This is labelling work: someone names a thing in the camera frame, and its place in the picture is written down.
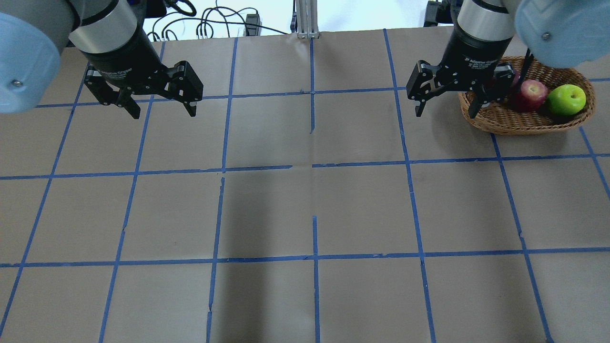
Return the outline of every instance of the blue tape line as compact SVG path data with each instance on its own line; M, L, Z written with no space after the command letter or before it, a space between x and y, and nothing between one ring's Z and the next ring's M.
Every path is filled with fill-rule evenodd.
M529 160L543 160L543 159L584 159L589 158L589 155L577 154L577 155L549 155L549 156L518 156L518 157L502 157L504 161L529 161Z
M540 292L538 291L538 285L536 283L536 277L534 276L534 270L531 265L531 261L529 259L528 247L525 243L525 238L523 238L523 231L521 227L521 222L519 220L519 215L517 214L517 207L515 205L515 200L512 196L511 185L508 182L508 176L506 174L506 169L504 168L504 162L502 155L500 154L500 147L498 146L498 140L496 139L494 134L490 134L493 141L493 148L496 152L496 156L498 158L498 164L500 165L500 171L502 173L502 179L504 180L504 188L506 188L506 195L508 196L508 200L511 204L512 216L515 221L515 226L517 227L517 234L519 236L519 240L521 241L521 249L523 250L523 256L525 257L525 264L528 268L529 280L532 284L532 289L534 291L534 298L536 299L536 305L538 306L538 312L540 314L540 320L542 321L542 327L544 328L544 333L547 338L547 341L553 343L553 338L551 337L550 330L548 328L547 317L544 313L544 308L542 307L542 300L540 299Z
M405 161L381 161L381 162L347 162L347 163L324 163L312 164L312 168L334 168L334 167L363 167L366 165L401 165Z
M31 180L31 179L49 179L51 175L21 175L21 176L0 176L1 180Z
M307 92L286 92L286 93L261 93L261 94L235 94L233 98L265 98L268 96L291 96L291 95L303 95Z
M286 262L305 261L312 259L312 255L273 256L259 258L219 258L218 263L263 263L263 262Z
M584 143L587 145L587 149L589 150L589 154L590 154L589 157L591 157L591 159L593 159L593 163L595 164L597 173L600 175L601 183L604 185L604 190L606 191L606 195L608 196L608 199L610 200L610 188L608 187L608 182L606 181L604 172L601 169L600 162L597 160L597 156L595 155L595 152L593 151L593 147L591 146L591 143L589 142L589 139L587 138L587 134L584 132L583 127L581 126L578 129L580 130L580 134L583 137Z
M604 253L610 247L583 247L583 248L540 248L527 249L525 253L538 255L566 254L566 253ZM495 256L495 255L521 255L523 250L483 250L483 251L432 251L426 252L426 257L459 257L459 256ZM308 260L339 260L339 259L384 259L384 258L418 258L419 253L387 253L387 254L337 254L337 255L290 255L269 256L260 258L219 258L217 263L260 263L260 262L287 262ZM213 258L198 259L159 259L159 260L131 260L119 261L119 265L171 265L171 264L211 264ZM78 262L27 262L24 268L31 267L91 267L114 265L113 261L78 261ZM2 263L0 268L18 268L20 263Z
M610 247L529 249L529 254L604 253Z
M148 170L140 171L139 175L161 175L161 174L196 174L196 173L219 173L221 168L210 169L176 169L176 170Z
M252 170L279 170L279 169L290 169L291 165L268 165L263 167L232 167L225 168L227 172L247 172Z
M387 30L383 30L384 40L386 41L387 57L390 62L390 71L392 73L392 85L394 86L394 100L396 101L396 114L398 115L398 126L400 128L400 138L403 145L404 160L409 160L409 152L407 150L406 141L404 139L404 128L403 128L403 116L400 110L400 100L398 99L398 88L396 82L396 72L394 70L394 62L392 60L392 49L390 48L390 40L387 36ZM415 235L417 236L417 251L420 258L420 269L422 271L422 286L424 292L424 299L426 302L426 312L428 314L428 326L430 330L430 340L432 343L436 343L436 332L434 330L434 319L432 317L432 304L430 302L430 292L428 289L428 275L426 273L426 262L425 253L422 243L422 233L420 231L419 216L417 214L417 205L415 202L415 192L413 190L413 179L411 174L411 164L406 163L407 168L407 180L409 182L409 195L411 196L411 209L413 210L413 221L415 223Z
M315 129L315 73L314 73L314 39L309 39L309 85L310 85L310 109L311 109L311 131L313 133Z
M210 295L208 298L208 312L206 323L206 343L210 342L212 334L212 305L214 304L214 290L216 288L216 268L218 265L218 246L220 243L220 225L223 219L223 200L224 200L224 177L220 179L220 191L218 194L218 211L216 214L216 233L214 234L214 253L212 257L212 273L210 276Z
M523 250L488 250L488 251L438 251L426 253L426 257L457 257L457 256L497 256L520 255Z
M424 159L424 160L412 160L410 164L428 164L428 163L461 163L461 162L487 162L497 161L495 157L473 157L463 159Z
M99 267L114 265L113 261L81 261L81 262L29 262L24 267Z
M165 42L162 45L161 51L165 47ZM127 209L125 210L125 217L123 219L123 230L127 227L127 223L129 222L129 214L131 213L131 205L134 200L135 194L135 186L138 182L138 174L140 171L140 163L142 162L142 152L144 151L144 142L146 140L146 132L148 130L148 122L151 115L151 109L153 108L153 98L154 95L151 95L150 100L148 101L148 108L146 109L146 118L144 119L144 127L142 128L142 136L140 136L140 148L138 149L138 158L135 160L135 171L134 178L131 182L131 191L129 192L129 200L127 201Z
M364 92L387 92L398 90L398 87L383 87L383 88L358 88L358 89L334 89L334 90L317 90L316 94L338 94L338 93L364 93Z
M125 240L125 231L121 231L121 237L118 241L117 255L115 257L112 276L110 277L110 286L108 287L108 296L106 297L106 305L104 307L104 315L102 317L102 325L99 329L99 343L104 342L104 335L106 334L106 323L108 322L108 313L110 313L110 303L112 302L112 293L114 292L114 285L117 281L117 272L119 261L121 261L121 251L123 250L123 241Z
M229 97L227 98L227 116L224 121L224 142L223 142L223 166L222 172L227 167L227 146L229 144L229 124L231 123L231 103L233 102L233 80L235 78L235 60L237 56L237 38L233 43L233 57L231 60L231 76L229 78Z
M51 169L49 181L47 181L47 183L46 183L45 192L42 196L42 199L40 200L38 212L36 213L36 219L34 220L34 224L32 225L32 231L30 231L30 236L27 239L26 248L23 252L23 256L21 258L21 263L20 263L19 269L17 270L17 276L15 277L15 282L13 283L13 288L11 289L9 300L6 304L6 308L4 310L4 315L2 316L2 322L0 322L0 338L2 337L2 332L4 331L4 325L6 325L6 320L9 317L10 307L12 306L13 300L15 299L17 287L19 286L19 281L21 279L21 274L23 273L23 268L25 266L27 256L30 252L30 248L32 247L32 241L34 240L34 235L36 233L36 229L38 228L38 222L40 221L40 216L42 215L42 210L45 206L46 198L49 195L49 189L51 188L52 177L55 174L55 170L57 169L57 164L59 163L59 156L62 154L63 146L66 142L66 137L68 136L68 130L70 130L70 124L72 123L72 118L74 118L74 111L76 110L76 104L78 103L78 99L81 97L84 79L85 79L85 73L83 72L82 77L81 77L81 83L79 84L78 90L76 91L76 97L74 98L74 102L72 103L72 109L70 110L70 116L68 117L68 122L66 123L66 127L63 130L62 141L59 143L59 147L57 149L57 154L55 156L55 161L53 162L53 168Z
M312 221L314 237L314 313L315 313L315 343L320 343L320 272L318 266L318 217Z
M378 258L418 258L419 253L389 253L389 254L330 254L318 255L318 259L378 259Z

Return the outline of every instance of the cable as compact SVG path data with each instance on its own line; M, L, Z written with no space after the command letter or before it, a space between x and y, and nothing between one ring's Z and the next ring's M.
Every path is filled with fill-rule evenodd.
M171 8L175 9L178 13L187 15L187 16L196 16L197 15L197 10L195 9L195 6L193 6L193 4L189 1L189 0L165 0L165 2L171 6ZM178 6L178 2L183 2L185 3L191 12L187 12L183 9L181 9Z
M157 40L161 40L161 37L159 37L159 35L157 35L156 32L148 32L148 34L146 36L148 37L151 34L152 34L152 39L153 39L154 42L156 42Z
M174 38L175 38L176 40L178 40L178 36L177 36L177 35L176 35L176 33L175 33L174 31L172 31L172 30L166 30L166 31L165 31L165 39L170 40L170 35L168 35L170 32L171 32L171 33L174 35Z
M168 23L167 25L165 25L165 27L163 28L163 30L161 30L161 36L163 36L163 32L164 32L165 30L167 30L167 28L168 28L168 26L169 26L169 25L172 25L173 23L177 23L178 21L181 21L181 20L200 20L200 21L201 21L201 19L199 19L199 18L180 18L180 19L176 19L176 20L174 20L174 21L171 21L171 22L170 22L170 23ZM224 24L224 23L225 23L224 21L216 21L216 20L205 20L205 22L210 22L210 23L218 23L218 24ZM226 22L226 23L227 23L227 24L243 25L243 23L234 23L234 22L230 22L230 21L229 21L229 22ZM270 27L266 27L266 26L263 26L263 25L258 25L258 24L248 24L248 25L249 25L249 26L254 26L254 27L260 27L261 29L267 29L267 30L269 30L269 31L277 32L277 33L282 34L282 35L287 35L287 34L288 34L288 33L286 33L286 32L283 32L283 31L280 31L280 30L276 30L276 29L272 29L272 28L270 28Z
M152 27L152 31L151 31L151 32L148 32L147 36L148 36L149 34L154 34L154 35L152 36L152 39L153 39L153 41L154 41L154 42L156 42L156 41L157 41L157 39L161 40L161 38L159 37L159 35L155 33L155 31L154 31L154 27L155 27L155 25L157 25L157 23L158 23L160 20L162 20L162 19L163 19L163 18L165 18L166 16L170 16L170 15L172 15L172 14L174 14L174 13L181 14L180 12L170 12L170 13L167 13L166 15L162 16L161 18L159 18L159 19L155 20L155 22L152 24L152 26L153 26L153 27Z

